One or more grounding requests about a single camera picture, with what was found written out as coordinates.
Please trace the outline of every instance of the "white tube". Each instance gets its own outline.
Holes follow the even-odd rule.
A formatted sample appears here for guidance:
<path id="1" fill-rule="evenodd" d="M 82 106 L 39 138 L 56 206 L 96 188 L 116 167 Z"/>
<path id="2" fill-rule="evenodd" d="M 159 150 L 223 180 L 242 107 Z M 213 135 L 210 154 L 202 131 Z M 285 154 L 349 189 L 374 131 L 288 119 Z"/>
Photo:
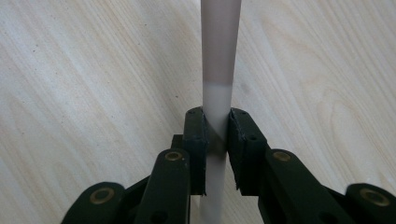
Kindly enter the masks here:
<path id="1" fill-rule="evenodd" d="M 203 110 L 210 127 L 206 158 L 206 197 L 200 223 L 219 224 L 224 189 L 226 132 L 233 91 L 233 69 L 241 0 L 201 0 Z"/>

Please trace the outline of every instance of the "white lower section of tube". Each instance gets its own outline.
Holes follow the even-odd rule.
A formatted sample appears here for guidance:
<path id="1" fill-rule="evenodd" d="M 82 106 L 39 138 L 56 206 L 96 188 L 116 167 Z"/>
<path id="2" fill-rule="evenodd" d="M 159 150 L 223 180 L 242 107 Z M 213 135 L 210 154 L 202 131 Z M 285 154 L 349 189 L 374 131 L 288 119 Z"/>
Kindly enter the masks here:
<path id="1" fill-rule="evenodd" d="M 219 224 L 221 220 L 225 140 L 231 109 L 233 86 L 204 82 L 203 110 L 209 126 L 209 150 L 206 158 L 206 194 L 200 201 L 200 223 Z"/>

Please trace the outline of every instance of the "wood grain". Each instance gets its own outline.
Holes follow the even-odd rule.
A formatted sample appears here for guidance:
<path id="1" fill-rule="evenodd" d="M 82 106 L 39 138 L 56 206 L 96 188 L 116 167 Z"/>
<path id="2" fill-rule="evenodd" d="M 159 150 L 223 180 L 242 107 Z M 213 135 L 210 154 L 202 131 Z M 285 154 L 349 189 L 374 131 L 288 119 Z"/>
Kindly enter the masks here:
<path id="1" fill-rule="evenodd" d="M 324 185 L 396 194 L 394 1 L 243 1 L 233 106 Z M 202 104 L 199 1 L 0 3 L 0 222 L 130 186 Z M 223 223 L 261 223 L 227 168 Z M 197 200 L 192 201 L 193 221 Z"/>

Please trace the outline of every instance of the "brass screw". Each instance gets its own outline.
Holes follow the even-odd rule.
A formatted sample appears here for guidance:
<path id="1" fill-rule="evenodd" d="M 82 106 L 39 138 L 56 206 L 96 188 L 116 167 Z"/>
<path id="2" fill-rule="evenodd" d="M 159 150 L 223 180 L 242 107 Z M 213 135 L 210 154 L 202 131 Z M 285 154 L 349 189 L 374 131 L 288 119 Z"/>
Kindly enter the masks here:
<path id="1" fill-rule="evenodd" d="M 361 189 L 360 194 L 363 199 L 377 206 L 386 207 L 390 205 L 389 199 L 375 190 Z"/>
<path id="2" fill-rule="evenodd" d="M 93 204 L 101 204 L 110 201 L 114 197 L 114 189 L 101 188 L 91 194 L 90 201 Z"/>
<path id="3" fill-rule="evenodd" d="M 178 161 L 183 158 L 183 155 L 181 155 L 181 153 L 179 153 L 179 152 L 172 151 L 172 152 L 166 153 L 165 158 L 168 161 Z"/>
<path id="4" fill-rule="evenodd" d="M 274 158 L 279 160 L 279 161 L 289 161 L 291 159 L 291 156 L 288 153 L 285 152 L 274 152 L 273 154 Z"/>

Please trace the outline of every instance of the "cylindrical rod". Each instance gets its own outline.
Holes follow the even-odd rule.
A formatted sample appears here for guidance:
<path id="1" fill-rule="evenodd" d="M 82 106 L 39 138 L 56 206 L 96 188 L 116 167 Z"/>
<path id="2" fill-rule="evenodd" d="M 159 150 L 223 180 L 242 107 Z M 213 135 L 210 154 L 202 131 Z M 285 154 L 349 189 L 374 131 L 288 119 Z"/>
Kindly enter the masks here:
<path id="1" fill-rule="evenodd" d="M 201 0 L 203 50 L 203 110 L 210 127 L 206 158 L 206 197 L 200 202 L 200 222 L 221 219 L 226 133 L 233 91 L 233 69 L 241 0 Z"/>

